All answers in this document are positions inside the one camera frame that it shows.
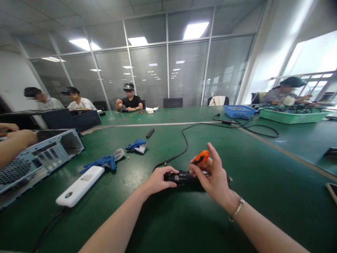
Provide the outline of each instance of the smartphone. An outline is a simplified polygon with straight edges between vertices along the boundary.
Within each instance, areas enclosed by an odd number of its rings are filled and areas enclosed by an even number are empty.
[[[325,186],[328,188],[332,198],[334,199],[337,205],[337,184],[327,183]]]

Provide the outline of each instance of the white power adapter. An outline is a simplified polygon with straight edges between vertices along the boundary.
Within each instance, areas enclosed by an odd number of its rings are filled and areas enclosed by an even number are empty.
[[[103,172],[104,168],[92,166],[56,199],[56,204],[67,207],[75,206]]]

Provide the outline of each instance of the blue plastic basket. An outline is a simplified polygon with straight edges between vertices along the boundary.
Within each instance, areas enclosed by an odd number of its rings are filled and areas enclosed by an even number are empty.
[[[225,105],[225,113],[231,118],[250,119],[256,110],[245,105]]]

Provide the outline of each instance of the ceiling light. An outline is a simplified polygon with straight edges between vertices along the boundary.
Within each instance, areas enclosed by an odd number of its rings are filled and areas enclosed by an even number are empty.
[[[76,46],[86,50],[86,51],[90,51],[90,46],[89,46],[89,42],[87,39],[77,39],[77,40],[70,40],[69,41],[72,44],[75,44]],[[91,49],[92,50],[99,50],[101,49],[99,46],[97,46],[95,43],[91,43]]]
[[[200,38],[208,26],[209,22],[188,25],[184,34],[185,39]]]
[[[46,57],[46,58],[41,58],[41,59],[44,59],[44,60],[50,60],[50,61],[53,61],[53,62],[59,62],[59,61],[65,61],[65,60],[60,60],[58,58],[55,58],[55,57]]]
[[[145,37],[129,38],[128,39],[132,46],[144,46],[147,45],[147,40]]]

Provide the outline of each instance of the hand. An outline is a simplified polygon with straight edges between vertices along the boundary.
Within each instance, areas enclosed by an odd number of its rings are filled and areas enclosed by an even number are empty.
[[[312,95],[305,95],[302,97],[303,100],[310,100]]]
[[[5,132],[6,130],[15,132],[19,130],[19,127],[16,124],[0,123],[0,137],[7,136],[8,132]]]
[[[143,183],[139,189],[143,190],[146,196],[150,196],[166,188],[177,187],[177,184],[174,182],[164,181],[164,174],[167,172],[173,172],[175,174],[179,173],[179,171],[175,170],[171,166],[156,168],[150,178],[145,183]]]
[[[18,139],[19,142],[25,146],[25,148],[38,142],[36,133],[28,129],[10,132],[7,134],[7,139]]]
[[[211,152],[213,159],[208,158],[200,167],[190,164],[191,174],[197,176],[205,191],[220,204],[229,214],[235,212],[239,205],[239,195],[228,187],[227,173],[222,168],[221,159],[212,146],[207,143],[208,150]],[[206,177],[202,171],[207,171],[210,176]]]

